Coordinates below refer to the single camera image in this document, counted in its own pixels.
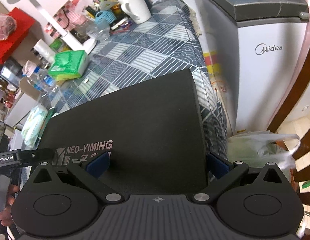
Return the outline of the black gift box lid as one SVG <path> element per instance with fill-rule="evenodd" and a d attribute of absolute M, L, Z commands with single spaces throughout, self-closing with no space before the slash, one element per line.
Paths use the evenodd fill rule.
<path fill-rule="evenodd" d="M 208 184 L 199 102 L 187 69 L 53 117 L 39 147 L 63 149 L 58 165 L 109 152 L 100 179 L 124 195 L 193 193 Z"/>

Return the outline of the white plastic bag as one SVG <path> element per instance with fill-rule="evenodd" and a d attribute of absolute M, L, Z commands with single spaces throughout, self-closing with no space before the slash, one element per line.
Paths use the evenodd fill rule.
<path fill-rule="evenodd" d="M 259 131 L 238 134 L 228 139 L 227 157 L 230 162 L 242 161 L 250 167 L 275 163 L 280 170 L 295 168 L 293 154 L 300 147 L 296 134 L 277 134 Z"/>

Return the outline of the white tissue wipes pack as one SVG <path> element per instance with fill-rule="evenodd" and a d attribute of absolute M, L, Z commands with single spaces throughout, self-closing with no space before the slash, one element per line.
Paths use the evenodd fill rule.
<path fill-rule="evenodd" d="M 33 147 L 35 145 L 47 115 L 48 110 L 42 105 L 36 105 L 31 109 L 21 131 L 21 136 L 26 146 Z"/>

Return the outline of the green passport booklet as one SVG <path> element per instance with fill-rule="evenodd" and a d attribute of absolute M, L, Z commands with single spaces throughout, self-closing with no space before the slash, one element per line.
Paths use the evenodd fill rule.
<path fill-rule="evenodd" d="M 50 119 L 52 118 L 52 116 L 54 116 L 56 113 L 56 109 L 54 107 L 51 107 L 49 110 L 48 110 L 48 114 L 40 128 L 40 131 L 39 131 L 39 134 L 38 134 L 38 139 L 41 139 L 43 133 L 44 133 L 44 130 L 45 128 L 47 127 L 47 124 L 48 122 L 50 121 Z"/>

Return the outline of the clear water bottle blue label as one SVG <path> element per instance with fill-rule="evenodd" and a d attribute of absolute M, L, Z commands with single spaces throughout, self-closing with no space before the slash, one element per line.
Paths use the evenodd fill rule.
<path fill-rule="evenodd" d="M 55 79 L 49 75 L 48 71 L 44 68 L 36 66 L 26 74 L 28 83 L 38 90 L 42 95 L 56 93 L 58 85 Z"/>

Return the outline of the brown wooden chair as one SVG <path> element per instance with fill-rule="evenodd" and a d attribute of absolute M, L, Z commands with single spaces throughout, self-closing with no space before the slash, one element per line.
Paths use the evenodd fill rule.
<path fill-rule="evenodd" d="M 292 184 L 301 193 L 310 193 L 310 63 L 304 64 L 269 128 L 299 136 L 301 145 L 293 155 L 296 167 L 291 171 Z"/>

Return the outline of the green tissue pack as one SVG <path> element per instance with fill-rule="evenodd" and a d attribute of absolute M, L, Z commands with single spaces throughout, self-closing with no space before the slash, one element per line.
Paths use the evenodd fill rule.
<path fill-rule="evenodd" d="M 57 53 L 48 74 L 56 81 L 80 78 L 85 72 L 90 58 L 85 50 L 68 50 Z"/>

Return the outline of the blue patterned tablecloth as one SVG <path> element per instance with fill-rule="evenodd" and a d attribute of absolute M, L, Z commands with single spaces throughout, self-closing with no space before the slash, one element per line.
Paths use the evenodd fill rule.
<path fill-rule="evenodd" d="M 227 155 L 227 120 L 211 85 L 191 11 L 182 0 L 161 0 L 151 18 L 100 42 L 83 76 L 44 97 L 63 113 L 88 101 L 152 78 L 189 69 L 195 81 L 209 152 Z"/>

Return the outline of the grey Midea mini fridge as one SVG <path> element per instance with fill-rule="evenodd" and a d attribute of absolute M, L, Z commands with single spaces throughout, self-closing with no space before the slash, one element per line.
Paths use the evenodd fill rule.
<path fill-rule="evenodd" d="M 215 39 L 234 134 L 265 130 L 297 69 L 306 0 L 195 0 Z"/>

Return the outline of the red shopping bag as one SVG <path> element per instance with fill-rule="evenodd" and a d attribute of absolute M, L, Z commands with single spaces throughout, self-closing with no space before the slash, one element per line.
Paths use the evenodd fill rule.
<path fill-rule="evenodd" d="M 31 16 L 16 7 L 8 15 L 16 20 L 17 28 L 6 40 L 0 41 L 0 64 L 3 64 L 11 56 L 35 23 Z"/>

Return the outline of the small blue pen basket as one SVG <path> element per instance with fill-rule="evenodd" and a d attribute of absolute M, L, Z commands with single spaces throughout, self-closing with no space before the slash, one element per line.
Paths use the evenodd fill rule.
<path fill-rule="evenodd" d="M 103 21 L 107 22 L 108 24 L 112 24 L 117 20 L 115 14 L 111 9 L 99 11 L 95 16 L 95 23 L 100 24 Z"/>

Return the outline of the pink checkered box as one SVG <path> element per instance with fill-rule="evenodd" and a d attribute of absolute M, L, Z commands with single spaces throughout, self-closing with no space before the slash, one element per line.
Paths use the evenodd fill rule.
<path fill-rule="evenodd" d="M 67 1 L 53 18 L 64 30 L 71 31 L 88 20 L 82 13 L 83 6 L 82 0 Z"/>

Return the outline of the white ceramic mug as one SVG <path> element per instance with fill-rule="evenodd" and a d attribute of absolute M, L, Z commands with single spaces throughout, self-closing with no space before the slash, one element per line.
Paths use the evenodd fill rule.
<path fill-rule="evenodd" d="M 142 24 L 152 17 L 145 0 L 118 1 L 121 5 L 122 11 L 126 13 L 136 24 Z"/>

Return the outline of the white desk lamp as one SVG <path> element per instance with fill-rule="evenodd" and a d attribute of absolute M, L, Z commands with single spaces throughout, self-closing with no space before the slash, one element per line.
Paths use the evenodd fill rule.
<path fill-rule="evenodd" d="M 15 4 L 20 0 L 7 0 L 9 4 Z M 83 44 L 79 42 L 69 31 L 63 29 L 59 23 L 45 10 L 37 0 L 29 0 L 37 11 L 58 31 L 61 35 L 62 40 L 72 49 L 72 50 L 85 50 L 87 54 L 95 48 L 97 41 L 94 38 L 89 38 Z"/>

